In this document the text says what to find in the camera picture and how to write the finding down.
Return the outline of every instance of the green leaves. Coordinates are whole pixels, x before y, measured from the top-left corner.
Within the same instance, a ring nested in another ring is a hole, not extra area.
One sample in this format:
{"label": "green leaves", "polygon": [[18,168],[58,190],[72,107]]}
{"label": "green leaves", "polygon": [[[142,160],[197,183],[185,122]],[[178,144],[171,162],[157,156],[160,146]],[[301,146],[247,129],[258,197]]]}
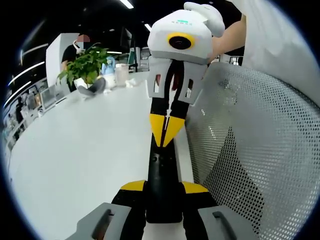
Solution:
{"label": "green leaves", "polygon": [[84,81],[86,84],[93,84],[98,77],[98,73],[96,71],[91,71],[86,76],[86,80]]}
{"label": "green leaves", "polygon": [[87,49],[73,62],[67,63],[66,70],[58,75],[60,82],[66,76],[66,80],[70,84],[78,78],[82,78],[86,84],[93,84],[100,74],[102,64],[107,64],[107,57],[109,56],[107,50],[107,48],[96,45]]}

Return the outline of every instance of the white pot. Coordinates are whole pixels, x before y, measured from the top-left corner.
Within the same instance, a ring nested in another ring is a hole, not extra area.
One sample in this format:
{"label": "white pot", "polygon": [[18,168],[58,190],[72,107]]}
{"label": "white pot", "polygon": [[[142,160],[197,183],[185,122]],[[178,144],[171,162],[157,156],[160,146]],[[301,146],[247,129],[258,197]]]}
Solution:
{"label": "white pot", "polygon": [[115,74],[113,73],[106,74],[106,75],[103,75],[103,78],[106,81],[105,89],[113,89],[117,85]]}
{"label": "white pot", "polygon": [[83,86],[84,88],[88,89],[92,85],[92,84],[86,84],[85,81],[81,77],[74,80],[73,82],[74,82],[76,89],[78,89],[79,86]]}

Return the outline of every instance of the small gray object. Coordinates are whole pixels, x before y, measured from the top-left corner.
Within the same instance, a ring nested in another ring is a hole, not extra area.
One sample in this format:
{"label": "small gray object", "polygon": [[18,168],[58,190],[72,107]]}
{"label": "small gray object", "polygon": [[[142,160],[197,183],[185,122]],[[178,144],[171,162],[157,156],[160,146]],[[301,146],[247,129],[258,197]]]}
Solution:
{"label": "small gray object", "polygon": [[198,210],[209,240],[258,240],[250,221],[227,206]]}
{"label": "small gray object", "polygon": [[119,240],[131,207],[102,203],[84,218],[78,221],[76,232],[66,240],[94,240],[93,235],[104,223],[108,227],[104,234],[104,240]]}
{"label": "small gray object", "polygon": [[79,86],[78,91],[83,94],[90,97],[95,96],[96,94],[100,94],[104,91],[106,88],[106,80],[101,77],[97,79],[88,89],[84,86]]}

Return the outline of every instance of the camera lens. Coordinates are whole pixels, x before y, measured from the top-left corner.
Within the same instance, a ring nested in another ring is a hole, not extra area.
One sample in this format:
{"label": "camera lens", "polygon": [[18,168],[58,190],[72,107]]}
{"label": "camera lens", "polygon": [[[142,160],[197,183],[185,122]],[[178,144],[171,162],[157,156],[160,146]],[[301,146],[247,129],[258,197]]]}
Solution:
{"label": "camera lens", "polygon": [[174,36],[170,38],[169,44],[179,50],[188,49],[191,47],[191,42],[189,39],[183,37],[183,36]]}

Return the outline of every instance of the white table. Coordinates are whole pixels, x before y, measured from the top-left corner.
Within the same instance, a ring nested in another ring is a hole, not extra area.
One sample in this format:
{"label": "white table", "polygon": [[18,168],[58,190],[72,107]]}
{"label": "white table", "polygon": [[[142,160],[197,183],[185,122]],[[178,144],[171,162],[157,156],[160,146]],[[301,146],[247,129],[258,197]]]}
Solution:
{"label": "white table", "polygon": [[[146,74],[131,76],[145,79]],[[11,186],[41,238],[67,238],[78,220],[110,203],[121,186],[147,179],[152,132],[145,83],[87,100],[75,91],[17,141],[10,160]],[[175,143],[181,179],[193,182],[185,129]],[[166,239],[184,239],[178,236],[184,233],[181,224],[148,224],[143,239],[163,239],[163,231],[172,234]]]}

